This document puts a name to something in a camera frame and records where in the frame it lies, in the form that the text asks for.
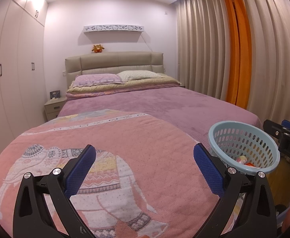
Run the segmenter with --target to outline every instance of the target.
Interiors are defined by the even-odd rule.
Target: wooden floor
[[[290,163],[281,157],[276,170],[267,175],[275,205],[290,203]]]

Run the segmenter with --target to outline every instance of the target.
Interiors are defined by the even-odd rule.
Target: finger
[[[289,226],[290,226],[290,210],[286,213],[286,217],[283,221],[282,233],[284,233]]]

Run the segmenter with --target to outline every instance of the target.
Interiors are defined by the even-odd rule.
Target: laundry basket
[[[211,155],[219,157],[226,167],[234,167],[244,174],[258,171],[268,174],[279,163],[279,151],[274,140],[264,131],[242,122],[222,121],[214,124],[208,135]],[[236,162],[245,156],[255,167]]]

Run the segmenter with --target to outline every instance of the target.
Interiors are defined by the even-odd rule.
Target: drawer
[[[59,102],[59,103],[54,103],[54,104],[51,104],[51,105],[47,105],[47,106],[45,106],[46,112],[47,113],[59,112],[59,111],[61,111],[61,109],[63,108],[65,103],[66,102],[64,101],[64,102]]]
[[[58,117],[59,113],[60,112],[48,113],[47,114],[48,121],[56,119]]]

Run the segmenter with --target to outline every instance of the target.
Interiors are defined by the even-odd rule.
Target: basket rim
[[[219,125],[225,124],[225,123],[238,123],[238,124],[242,124],[242,125],[247,125],[250,126],[252,128],[258,129],[260,130],[269,140],[271,140],[273,146],[275,146],[276,151],[277,151],[277,158],[276,161],[269,167],[266,168],[254,168],[254,167],[250,167],[250,166],[246,166],[246,165],[242,165],[238,162],[236,162],[234,159],[232,159],[231,157],[229,157],[227,154],[225,154],[225,152],[222,151],[222,149],[216,144],[216,141],[214,139],[214,129],[216,127],[218,127]],[[208,133],[208,140],[209,140],[209,144],[211,146],[211,148],[214,150],[214,152],[218,155],[218,157],[220,157],[223,161],[225,161],[228,165],[235,167],[237,170],[244,172],[246,174],[250,174],[250,175],[255,175],[257,172],[262,171],[266,174],[269,174],[271,172],[273,172],[276,167],[279,164],[280,161],[280,154],[279,154],[279,150],[278,147],[275,143],[275,141],[272,139],[272,137],[270,135],[268,135],[266,132],[262,131],[261,129],[244,123],[244,122],[239,122],[239,121],[221,121],[221,122],[217,122],[214,125],[211,126],[211,128],[209,129],[209,133]]]

